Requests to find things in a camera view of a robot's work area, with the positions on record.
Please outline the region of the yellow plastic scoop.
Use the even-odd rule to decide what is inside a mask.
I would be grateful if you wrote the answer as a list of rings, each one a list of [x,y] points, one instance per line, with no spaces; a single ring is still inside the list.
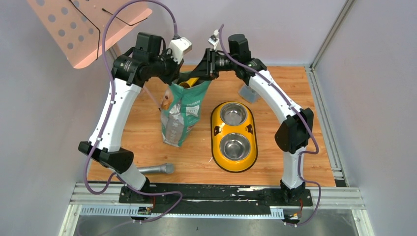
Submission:
[[[196,84],[196,82],[198,81],[198,79],[199,78],[197,78],[197,77],[190,78],[187,81],[180,82],[179,83],[179,86],[181,86],[181,87],[183,87],[185,89],[189,89],[189,88],[193,87]]]

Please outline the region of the green pet food bag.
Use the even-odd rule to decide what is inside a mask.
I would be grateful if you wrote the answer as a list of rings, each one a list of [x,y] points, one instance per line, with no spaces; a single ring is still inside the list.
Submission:
[[[200,120],[202,101],[211,81],[184,88],[171,84],[162,98],[161,128],[163,142],[175,147],[183,145],[189,133]]]

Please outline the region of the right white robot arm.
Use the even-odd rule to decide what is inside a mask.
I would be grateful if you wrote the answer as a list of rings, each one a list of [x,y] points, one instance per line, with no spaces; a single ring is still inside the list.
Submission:
[[[223,71],[234,71],[236,76],[253,89],[272,109],[280,126],[275,141],[284,153],[284,174],[280,181],[281,199],[287,205],[300,200],[307,180],[303,178],[302,161],[308,153],[310,140],[316,145],[312,133],[314,113],[294,102],[274,80],[260,59],[251,56],[248,40],[244,34],[228,37],[226,51],[221,33],[216,30],[208,39],[207,48],[200,63],[188,74],[189,78],[211,81]]]

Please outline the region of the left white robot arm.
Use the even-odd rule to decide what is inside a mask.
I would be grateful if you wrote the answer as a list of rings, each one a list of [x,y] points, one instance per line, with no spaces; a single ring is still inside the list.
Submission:
[[[147,178],[133,163],[133,152],[121,147],[122,133],[132,105],[152,77],[171,84],[179,76],[184,55],[192,49],[185,37],[174,37],[165,45],[163,37],[140,32],[136,45],[118,56],[110,72],[110,88],[99,122],[88,141],[78,150],[112,170],[128,186],[139,203],[150,199]]]

